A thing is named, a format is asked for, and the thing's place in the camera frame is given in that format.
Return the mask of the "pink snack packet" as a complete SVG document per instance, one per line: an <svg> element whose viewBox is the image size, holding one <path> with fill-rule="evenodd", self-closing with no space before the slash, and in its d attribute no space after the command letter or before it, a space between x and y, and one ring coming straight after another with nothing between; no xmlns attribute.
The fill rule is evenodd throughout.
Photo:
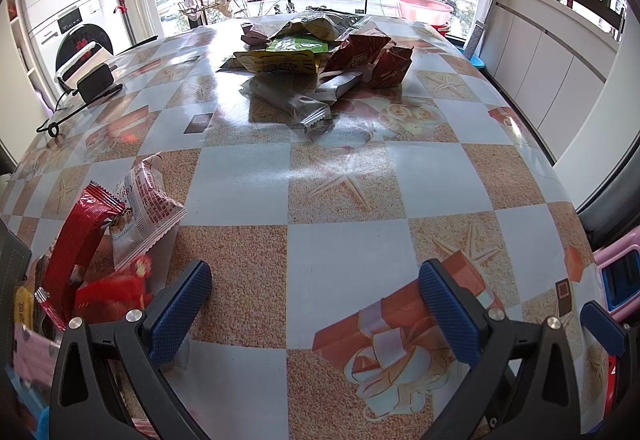
<svg viewBox="0 0 640 440"><path fill-rule="evenodd" d="M26 382L50 388L60 345L22 323L14 324L14 340L13 366L17 375Z"/></svg>

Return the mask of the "yellow snack packet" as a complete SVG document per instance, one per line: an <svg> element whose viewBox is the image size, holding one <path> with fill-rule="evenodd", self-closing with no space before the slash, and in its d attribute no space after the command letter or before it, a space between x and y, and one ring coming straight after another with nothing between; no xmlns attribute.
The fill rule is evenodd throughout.
<svg viewBox="0 0 640 440"><path fill-rule="evenodd" d="M18 286L14 293L14 322L34 328L35 297L26 286Z"/></svg>

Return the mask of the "white red snack packet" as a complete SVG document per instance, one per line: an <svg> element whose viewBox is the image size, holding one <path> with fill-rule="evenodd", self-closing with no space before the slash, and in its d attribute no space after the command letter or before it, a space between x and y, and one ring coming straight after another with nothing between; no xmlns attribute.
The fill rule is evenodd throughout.
<svg viewBox="0 0 640 440"><path fill-rule="evenodd" d="M137 163L117 185L115 196L125 205L110 228L114 268L122 270L176 226L186 209L165 191L160 154Z"/></svg>

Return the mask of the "white cabinet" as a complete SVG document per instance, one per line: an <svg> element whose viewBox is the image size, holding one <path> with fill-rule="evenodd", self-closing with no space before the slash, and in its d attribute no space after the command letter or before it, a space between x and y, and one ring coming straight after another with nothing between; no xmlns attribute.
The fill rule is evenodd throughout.
<svg viewBox="0 0 640 440"><path fill-rule="evenodd" d="M496 0L480 58L559 159L597 102L619 46L558 1Z"/></svg>

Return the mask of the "black power adapter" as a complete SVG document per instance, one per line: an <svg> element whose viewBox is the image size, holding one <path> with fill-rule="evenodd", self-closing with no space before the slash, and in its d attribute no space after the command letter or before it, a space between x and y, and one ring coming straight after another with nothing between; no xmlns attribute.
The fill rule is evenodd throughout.
<svg viewBox="0 0 640 440"><path fill-rule="evenodd" d="M76 88L81 100L87 105L113 93L115 80L111 68L105 62L92 68L88 74L78 80Z"/></svg>

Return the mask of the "red snack bag pile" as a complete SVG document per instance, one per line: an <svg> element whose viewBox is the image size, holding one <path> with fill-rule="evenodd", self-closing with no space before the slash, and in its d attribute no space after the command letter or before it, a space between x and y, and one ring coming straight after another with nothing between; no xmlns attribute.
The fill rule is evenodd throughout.
<svg viewBox="0 0 640 440"><path fill-rule="evenodd" d="M323 72L359 70L370 88L401 85L412 64L413 48L402 46L386 34L352 33L331 52Z"/></svg>

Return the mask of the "white washing machine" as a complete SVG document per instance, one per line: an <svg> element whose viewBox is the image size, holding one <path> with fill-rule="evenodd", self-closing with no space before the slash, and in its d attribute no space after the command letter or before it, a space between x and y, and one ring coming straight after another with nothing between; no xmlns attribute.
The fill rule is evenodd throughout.
<svg viewBox="0 0 640 440"><path fill-rule="evenodd" d="M78 0L65 6L41 0L27 10L27 18L29 39L55 94L60 93L54 80L56 70L90 42L91 36L104 41L112 55L125 51L132 42L122 14L107 12L99 0Z"/></svg>

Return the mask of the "red plastic bucket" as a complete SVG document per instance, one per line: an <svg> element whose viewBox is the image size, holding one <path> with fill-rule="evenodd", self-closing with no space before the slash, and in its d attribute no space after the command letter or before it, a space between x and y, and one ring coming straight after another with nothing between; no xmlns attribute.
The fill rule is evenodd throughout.
<svg viewBox="0 0 640 440"><path fill-rule="evenodd" d="M454 9L436 0L398 0L401 17L414 22L424 22L446 36Z"/></svg>

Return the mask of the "yellow snack bag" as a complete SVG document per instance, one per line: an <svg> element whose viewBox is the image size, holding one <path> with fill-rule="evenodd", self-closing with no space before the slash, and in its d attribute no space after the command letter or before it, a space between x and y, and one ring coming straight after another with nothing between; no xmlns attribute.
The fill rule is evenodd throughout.
<svg viewBox="0 0 640 440"><path fill-rule="evenodd" d="M234 52L233 57L252 74L260 72L295 72L315 74L318 71L311 51L247 51Z"/></svg>

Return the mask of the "green snack bag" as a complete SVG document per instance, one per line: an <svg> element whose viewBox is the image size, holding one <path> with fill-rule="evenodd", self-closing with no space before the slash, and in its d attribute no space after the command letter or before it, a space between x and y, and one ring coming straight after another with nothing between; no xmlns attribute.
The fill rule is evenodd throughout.
<svg viewBox="0 0 640 440"><path fill-rule="evenodd" d="M288 34L272 39L267 45L270 52L311 51L314 54L329 52L329 44L312 34Z"/></svg>

